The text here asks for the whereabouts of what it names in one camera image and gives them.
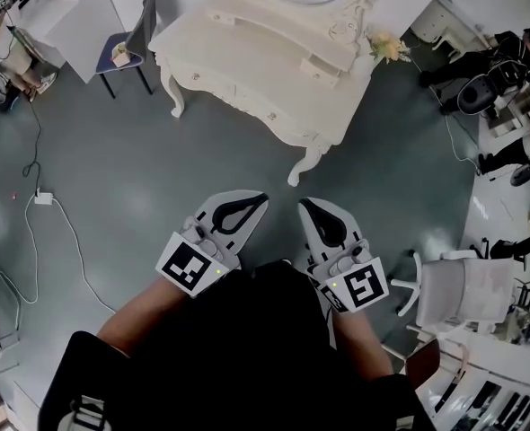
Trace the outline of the person's black shirt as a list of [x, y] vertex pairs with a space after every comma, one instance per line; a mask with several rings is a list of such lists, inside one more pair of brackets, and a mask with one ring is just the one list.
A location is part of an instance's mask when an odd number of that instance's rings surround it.
[[405, 375], [359, 377], [284, 260], [189, 297], [132, 356], [97, 333], [71, 336], [38, 431], [436, 431]]

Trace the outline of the white office chair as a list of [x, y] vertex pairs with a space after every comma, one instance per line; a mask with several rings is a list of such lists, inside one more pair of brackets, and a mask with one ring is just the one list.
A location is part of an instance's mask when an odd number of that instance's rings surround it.
[[447, 252], [425, 262], [416, 251], [412, 281], [389, 276], [391, 286], [409, 289], [406, 303], [397, 308], [402, 317], [417, 308], [418, 327], [450, 332], [469, 323], [496, 325], [505, 321], [513, 301], [512, 259], [480, 259], [473, 251]]

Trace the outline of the black office chair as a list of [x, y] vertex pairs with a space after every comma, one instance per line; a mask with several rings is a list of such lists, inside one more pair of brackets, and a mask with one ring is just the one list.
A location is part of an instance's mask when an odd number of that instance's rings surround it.
[[495, 101], [499, 97], [499, 88], [488, 75], [477, 75], [466, 83], [457, 94], [457, 108], [465, 115], [477, 115], [482, 112], [495, 114]]
[[482, 238], [481, 243], [486, 245], [484, 253], [473, 244], [469, 247], [479, 259], [514, 259], [523, 262], [525, 257], [530, 254], [530, 236], [520, 242], [498, 240], [492, 247], [490, 247], [490, 242], [487, 238]]

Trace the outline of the person's left forearm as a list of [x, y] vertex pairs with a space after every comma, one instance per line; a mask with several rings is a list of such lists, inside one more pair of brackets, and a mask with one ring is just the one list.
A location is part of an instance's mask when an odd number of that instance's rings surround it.
[[97, 338], [125, 356], [132, 356], [164, 318], [189, 297], [174, 283], [159, 277], [116, 311], [98, 331]]

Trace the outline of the white shelf unit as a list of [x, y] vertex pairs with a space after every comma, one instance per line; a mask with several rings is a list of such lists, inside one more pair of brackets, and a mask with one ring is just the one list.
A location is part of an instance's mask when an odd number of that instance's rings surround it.
[[457, 331], [418, 388], [437, 431], [530, 431], [530, 347]]

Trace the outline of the white ornate dressing table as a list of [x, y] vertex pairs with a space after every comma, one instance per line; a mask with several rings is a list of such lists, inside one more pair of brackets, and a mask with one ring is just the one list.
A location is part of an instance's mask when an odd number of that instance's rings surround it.
[[[288, 175], [296, 186], [335, 145], [339, 145], [367, 90], [376, 62], [369, 54], [365, 14], [377, 0], [335, 0], [300, 5], [283, 0], [205, 0], [156, 35], [149, 48], [161, 81], [173, 99], [172, 114], [185, 109], [170, 60], [205, 67], [285, 111], [319, 133], [330, 146], [302, 147], [304, 157]], [[235, 26], [211, 21], [215, 8], [234, 14]], [[340, 70], [331, 89], [301, 69], [315, 56]]]

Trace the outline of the small pink box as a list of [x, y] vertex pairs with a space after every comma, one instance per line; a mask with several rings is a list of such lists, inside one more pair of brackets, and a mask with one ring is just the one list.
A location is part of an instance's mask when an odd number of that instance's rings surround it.
[[131, 62], [131, 53], [127, 50], [125, 41], [112, 48], [110, 61], [116, 68], [121, 68]]

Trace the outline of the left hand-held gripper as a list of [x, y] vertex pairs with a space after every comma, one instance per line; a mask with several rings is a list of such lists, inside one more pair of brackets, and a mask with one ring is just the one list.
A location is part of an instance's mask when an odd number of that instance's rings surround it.
[[264, 192], [236, 189], [209, 197], [174, 232], [155, 270], [195, 298], [241, 266], [235, 255], [269, 207]]

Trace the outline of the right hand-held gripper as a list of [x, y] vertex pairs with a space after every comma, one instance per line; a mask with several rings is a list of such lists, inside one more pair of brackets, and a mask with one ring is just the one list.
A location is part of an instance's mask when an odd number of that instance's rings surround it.
[[299, 200], [298, 213], [317, 263], [306, 273], [336, 312], [359, 312], [389, 295], [382, 262], [372, 256], [368, 241], [360, 240], [362, 233], [350, 212], [307, 197]]

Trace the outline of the small white drawer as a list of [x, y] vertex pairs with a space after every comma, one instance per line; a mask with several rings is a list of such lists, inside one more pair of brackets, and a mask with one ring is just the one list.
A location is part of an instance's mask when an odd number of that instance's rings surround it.
[[318, 57], [303, 58], [300, 69], [319, 84], [333, 89], [340, 80], [340, 70]]
[[225, 12], [215, 8], [208, 8], [206, 10], [208, 18], [217, 23], [235, 26], [237, 22], [237, 17], [229, 12]]

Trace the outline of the white background vanity table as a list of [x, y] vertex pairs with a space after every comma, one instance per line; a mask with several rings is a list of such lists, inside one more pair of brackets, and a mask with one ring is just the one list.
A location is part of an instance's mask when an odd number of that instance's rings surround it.
[[442, 30], [434, 38], [433, 49], [447, 43], [452, 48], [449, 59], [453, 62], [466, 52], [490, 48], [490, 43], [482, 32], [482, 26], [474, 24], [453, 0], [435, 1], [440, 5], [437, 16], [438, 26], [442, 26]]

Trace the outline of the person's right forearm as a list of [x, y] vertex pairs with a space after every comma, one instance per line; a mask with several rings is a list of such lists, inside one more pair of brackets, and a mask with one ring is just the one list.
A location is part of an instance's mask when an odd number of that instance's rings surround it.
[[337, 312], [330, 308], [336, 348], [364, 381], [393, 375], [392, 362], [364, 311]]

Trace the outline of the artificial flower bouquet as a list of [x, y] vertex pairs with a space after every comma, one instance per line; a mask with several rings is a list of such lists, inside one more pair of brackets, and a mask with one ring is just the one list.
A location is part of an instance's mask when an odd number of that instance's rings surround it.
[[377, 61], [384, 60], [386, 64], [391, 61], [411, 62], [411, 49], [389, 32], [371, 32], [367, 35], [367, 41], [369, 54]]

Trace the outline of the blue seat chair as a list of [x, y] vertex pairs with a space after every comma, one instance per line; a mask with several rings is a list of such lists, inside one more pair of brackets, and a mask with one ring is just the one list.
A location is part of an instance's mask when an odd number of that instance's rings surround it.
[[[141, 66], [146, 62], [150, 54], [148, 44], [153, 37], [155, 26], [156, 1], [144, 0], [143, 11], [133, 31], [115, 33], [109, 36], [106, 40], [95, 67], [95, 73], [101, 78], [112, 99], [116, 99], [116, 95], [111, 89], [111, 86], [106, 78], [106, 74], [129, 69], [136, 69], [138, 76], [142, 84], [145, 86], [147, 92], [149, 94], [153, 93], [145, 78], [145, 75], [141, 70]], [[126, 48], [131, 53], [131, 62], [126, 66], [116, 68], [110, 61], [111, 50], [115, 45], [123, 41], [126, 42]]]

